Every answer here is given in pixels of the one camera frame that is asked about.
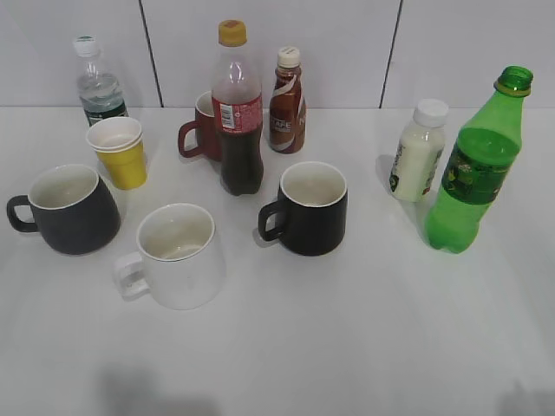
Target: red label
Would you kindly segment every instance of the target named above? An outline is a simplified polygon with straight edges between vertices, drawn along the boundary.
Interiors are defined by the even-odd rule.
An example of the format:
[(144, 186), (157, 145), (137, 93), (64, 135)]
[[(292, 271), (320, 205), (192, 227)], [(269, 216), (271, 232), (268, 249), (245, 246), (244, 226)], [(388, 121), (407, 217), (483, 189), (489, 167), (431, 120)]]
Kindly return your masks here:
[(248, 133), (262, 124), (262, 95), (244, 104), (225, 104), (212, 98), (216, 128), (226, 133)]

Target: cup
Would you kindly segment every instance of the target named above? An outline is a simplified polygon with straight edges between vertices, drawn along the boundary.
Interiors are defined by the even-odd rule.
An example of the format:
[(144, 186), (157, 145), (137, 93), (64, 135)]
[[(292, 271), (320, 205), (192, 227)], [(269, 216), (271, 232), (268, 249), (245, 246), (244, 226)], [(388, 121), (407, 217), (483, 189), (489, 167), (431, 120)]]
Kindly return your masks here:
[[(276, 225), (266, 230), (268, 218)], [(258, 214), (258, 233), (264, 241), (279, 238), (289, 250), (319, 256), (334, 250), (345, 235), (347, 180), (323, 162), (302, 162), (281, 175), (277, 201)]]
[[(192, 158), (203, 153), (207, 158), (220, 162), (222, 160), (222, 149), (214, 126), (212, 92), (206, 91), (197, 98), (194, 108), (194, 121), (189, 121), (181, 126), (177, 137), (177, 148), (184, 158)], [(195, 130), (197, 146), (185, 150), (185, 136), (193, 129)]]
[(142, 127), (131, 117), (112, 117), (94, 124), (87, 142), (108, 170), (114, 185), (133, 189), (147, 180)]
[[(33, 222), (24, 222), (16, 207), (28, 205)], [(27, 195), (6, 207), (8, 220), (20, 232), (40, 232), (64, 254), (85, 254), (108, 244), (120, 229), (120, 213), (99, 174), (85, 165), (50, 169), (35, 179)]]
[(185, 310), (219, 293), (224, 256), (212, 215), (204, 208), (163, 206), (142, 220), (136, 242), (139, 251), (114, 266), (114, 283), (124, 300), (150, 293), (166, 308)]

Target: paper cup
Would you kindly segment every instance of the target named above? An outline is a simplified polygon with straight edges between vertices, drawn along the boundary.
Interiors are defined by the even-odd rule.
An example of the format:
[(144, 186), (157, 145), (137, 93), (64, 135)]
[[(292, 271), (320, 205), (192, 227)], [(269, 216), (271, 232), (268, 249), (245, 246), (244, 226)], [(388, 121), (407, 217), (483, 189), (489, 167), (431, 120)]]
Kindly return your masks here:
[(112, 117), (94, 124), (87, 132), (87, 142), (120, 189), (133, 189), (147, 181), (147, 164), (139, 121), (130, 117)]

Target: bottle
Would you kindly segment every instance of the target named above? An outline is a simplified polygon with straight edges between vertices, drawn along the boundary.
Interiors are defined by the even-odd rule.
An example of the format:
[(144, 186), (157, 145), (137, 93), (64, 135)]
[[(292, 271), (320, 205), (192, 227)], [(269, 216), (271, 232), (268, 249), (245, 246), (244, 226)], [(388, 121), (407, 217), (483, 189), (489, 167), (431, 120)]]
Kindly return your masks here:
[(120, 83), (108, 71), (96, 39), (93, 36), (81, 36), (74, 40), (73, 46), (82, 59), (77, 88), (88, 124), (92, 126), (109, 117), (127, 116)]
[(301, 53), (286, 46), (277, 53), (276, 87), (270, 100), (270, 147), (295, 153), (304, 144), (306, 103), (301, 87)]
[(212, 106), (222, 148), (221, 179), (232, 195), (257, 193), (264, 167), (260, 157), (262, 85), (246, 54), (246, 27), (219, 24), (220, 58), (212, 76)]
[(492, 98), (459, 131), (437, 201), (426, 218), (432, 247), (460, 253), (476, 238), (481, 218), (519, 154), (522, 104), (531, 84), (528, 69), (505, 68)]
[(418, 202), (428, 193), (445, 146), (443, 126), (449, 107), (440, 100), (420, 100), (413, 119), (401, 134), (389, 175), (391, 193), (400, 200)]

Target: white tile wall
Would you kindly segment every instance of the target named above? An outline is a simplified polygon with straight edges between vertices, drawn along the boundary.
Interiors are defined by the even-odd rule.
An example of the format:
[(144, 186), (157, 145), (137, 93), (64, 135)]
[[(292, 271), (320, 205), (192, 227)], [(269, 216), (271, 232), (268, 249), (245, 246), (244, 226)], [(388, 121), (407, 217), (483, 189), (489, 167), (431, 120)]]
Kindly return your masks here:
[(510, 64), (535, 75), (528, 107), (555, 107), (554, 17), (553, 0), (405, 0), (384, 107), (480, 107)]
[(2, 0), (0, 106), (79, 105), (72, 39), (94, 34), (129, 106), (159, 106), (136, 0)]
[[(142, 0), (168, 107), (192, 107), (209, 88), (226, 18), (247, 23), (265, 105), (277, 49), (295, 44), (309, 107), (377, 107), (399, 1)], [(404, 0), (384, 107), (479, 107), (508, 64), (535, 74), (528, 107), (555, 107), (554, 16), (552, 0)], [(99, 37), (129, 106), (159, 106), (139, 0), (0, 1), (0, 106), (79, 105), (81, 34)]]
[(301, 49), (309, 107), (377, 107), (398, 0), (143, 0), (167, 107), (193, 107), (210, 87), (218, 23), (244, 20), (263, 76), (264, 104), (278, 48)]

